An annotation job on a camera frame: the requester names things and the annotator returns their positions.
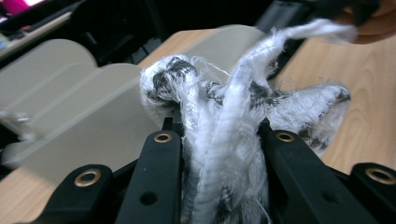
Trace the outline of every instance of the black and white fabric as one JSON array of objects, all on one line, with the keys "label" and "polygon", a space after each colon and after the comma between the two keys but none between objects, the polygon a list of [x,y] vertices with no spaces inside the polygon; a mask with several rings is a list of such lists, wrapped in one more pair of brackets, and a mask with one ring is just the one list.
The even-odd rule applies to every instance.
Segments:
[{"label": "black and white fabric", "polygon": [[173,55],[142,71],[141,97],[159,125],[179,106],[182,138],[182,223],[266,223],[268,184],[256,132],[268,118],[274,130],[298,133],[321,155],[332,141],[350,95],[335,82],[297,91],[273,91],[266,78],[289,38],[346,37],[352,26],[318,20],[276,31],[247,52],[227,83]]}]

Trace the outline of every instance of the wooden table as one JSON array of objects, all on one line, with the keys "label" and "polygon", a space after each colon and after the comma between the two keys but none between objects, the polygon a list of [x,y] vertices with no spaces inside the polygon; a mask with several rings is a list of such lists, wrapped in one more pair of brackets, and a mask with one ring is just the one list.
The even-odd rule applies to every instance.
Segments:
[{"label": "wooden table", "polygon": [[[147,67],[165,55],[182,52],[212,30],[171,36],[141,64]],[[372,161],[396,169],[396,36],[370,45],[338,46],[307,41],[277,78],[293,79],[294,89],[326,80],[340,81],[352,92],[351,107],[323,161],[349,173],[358,162]],[[20,168],[0,183],[0,223],[35,219],[56,186]]]}]

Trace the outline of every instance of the finger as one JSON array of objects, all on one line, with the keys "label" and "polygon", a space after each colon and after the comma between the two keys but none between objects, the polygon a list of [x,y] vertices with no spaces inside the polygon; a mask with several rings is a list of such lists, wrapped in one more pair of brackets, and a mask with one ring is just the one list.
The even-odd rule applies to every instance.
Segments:
[{"label": "finger", "polygon": [[[373,13],[372,17],[388,14],[394,9],[396,9],[396,0],[383,0],[381,1],[378,9]],[[353,14],[353,10],[351,7],[344,8],[344,11],[349,14]]]},{"label": "finger", "polygon": [[358,35],[358,38],[353,42],[354,44],[370,44],[379,40],[389,38],[396,35],[396,30],[382,35]]},{"label": "finger", "polygon": [[396,29],[396,9],[390,13],[372,17],[361,27],[359,27],[360,35],[382,35]]},{"label": "finger", "polygon": [[[336,20],[342,24],[353,24],[353,15],[343,12]],[[396,8],[390,13],[372,17],[363,26],[359,27],[360,35],[382,35],[396,28]]]}]

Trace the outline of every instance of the black machine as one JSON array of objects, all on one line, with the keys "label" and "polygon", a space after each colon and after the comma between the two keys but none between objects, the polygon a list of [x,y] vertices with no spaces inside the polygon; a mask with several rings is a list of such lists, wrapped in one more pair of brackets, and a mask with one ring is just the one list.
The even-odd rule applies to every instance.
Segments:
[{"label": "black machine", "polygon": [[[258,28],[268,32],[315,17],[333,19],[345,6],[352,6],[360,25],[378,1],[275,1]],[[280,12],[285,17],[278,17]],[[289,42],[280,69],[301,43]],[[114,173],[104,165],[78,168],[32,223],[179,223],[182,127],[179,113],[165,119],[163,129],[148,136],[139,159]],[[258,135],[274,223],[396,223],[396,171],[360,163],[350,175],[342,174],[323,164],[297,134],[272,131],[268,120]]]},{"label": "black machine", "polygon": [[[5,14],[1,6],[0,16]],[[102,66],[123,63],[140,48],[149,54],[145,43],[154,37],[161,41],[168,37],[154,0],[42,0],[18,14],[8,16],[6,13],[6,16],[7,19],[0,22],[0,33],[9,41],[19,42],[24,38],[29,41],[25,40],[18,50],[2,58],[0,68],[54,38],[81,44]],[[62,16],[68,19],[54,22],[56,25],[47,30],[47,24]]]}]

